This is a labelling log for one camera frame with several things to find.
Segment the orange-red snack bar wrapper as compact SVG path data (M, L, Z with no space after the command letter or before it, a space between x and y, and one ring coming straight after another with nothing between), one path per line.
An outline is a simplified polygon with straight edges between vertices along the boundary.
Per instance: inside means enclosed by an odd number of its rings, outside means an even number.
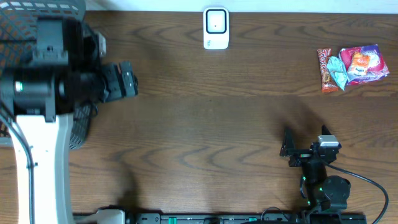
M336 85L334 79L332 79L327 68L328 60L331 57L331 48L318 49L317 54L320 65L322 93L338 91L338 86Z

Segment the teal snack packet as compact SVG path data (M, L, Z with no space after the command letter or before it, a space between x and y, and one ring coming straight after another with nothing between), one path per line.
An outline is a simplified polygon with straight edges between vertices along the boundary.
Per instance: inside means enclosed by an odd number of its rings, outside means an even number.
M331 56L328 59L327 69L335 83L342 90L345 90L345 86L348 82L348 75L343 61L338 57Z

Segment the small orange snack packet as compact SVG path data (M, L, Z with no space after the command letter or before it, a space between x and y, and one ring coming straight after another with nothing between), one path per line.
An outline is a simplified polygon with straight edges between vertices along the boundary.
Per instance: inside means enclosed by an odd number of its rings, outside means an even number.
M347 69L347 74L354 76L364 76L368 72L370 59L370 56L367 54L355 52L353 54L351 64Z

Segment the purple snack packet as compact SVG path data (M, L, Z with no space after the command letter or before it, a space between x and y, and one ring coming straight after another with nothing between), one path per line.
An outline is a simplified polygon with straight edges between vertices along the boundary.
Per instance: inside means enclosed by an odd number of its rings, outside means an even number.
M343 61L346 67L346 72L351 64L351 60L355 52L370 56L371 59L368 72L364 76L354 76L347 74L347 85L358 85L362 83L374 82L388 76L389 69L377 44L341 49L338 56Z

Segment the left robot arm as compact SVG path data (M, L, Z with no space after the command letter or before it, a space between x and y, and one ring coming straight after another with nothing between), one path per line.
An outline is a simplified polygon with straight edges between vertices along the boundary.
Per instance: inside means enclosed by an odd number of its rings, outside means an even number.
M1 121L17 164L19 223L74 223L69 144L77 108L138 94L129 62L101 63L101 35L83 21L37 20L31 58L1 76Z

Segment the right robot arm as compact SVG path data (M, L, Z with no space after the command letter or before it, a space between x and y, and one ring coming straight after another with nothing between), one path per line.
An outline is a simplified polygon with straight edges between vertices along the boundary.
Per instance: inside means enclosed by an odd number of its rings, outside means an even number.
M307 200L308 207L297 218L302 223L341 223L341 213L347 209L350 182L337 175L329 176L326 166L336 160L341 144L325 125L318 141L308 149L297 149L292 131L284 131L280 150L281 157L289 158L289 166L301 167L300 193Z

